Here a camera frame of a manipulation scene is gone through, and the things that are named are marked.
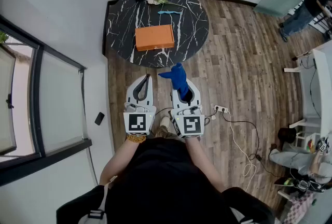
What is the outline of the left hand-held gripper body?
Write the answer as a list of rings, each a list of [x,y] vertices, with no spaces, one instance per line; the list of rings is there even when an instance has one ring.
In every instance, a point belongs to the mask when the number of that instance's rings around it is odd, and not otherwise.
[[[124,104],[124,125],[128,135],[149,136],[154,123],[156,107],[134,103]]]

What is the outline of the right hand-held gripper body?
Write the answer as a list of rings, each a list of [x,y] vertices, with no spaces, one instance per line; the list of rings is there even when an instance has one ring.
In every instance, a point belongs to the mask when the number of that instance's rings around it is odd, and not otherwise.
[[[174,108],[171,122],[178,138],[200,137],[204,133],[205,115],[202,105]]]

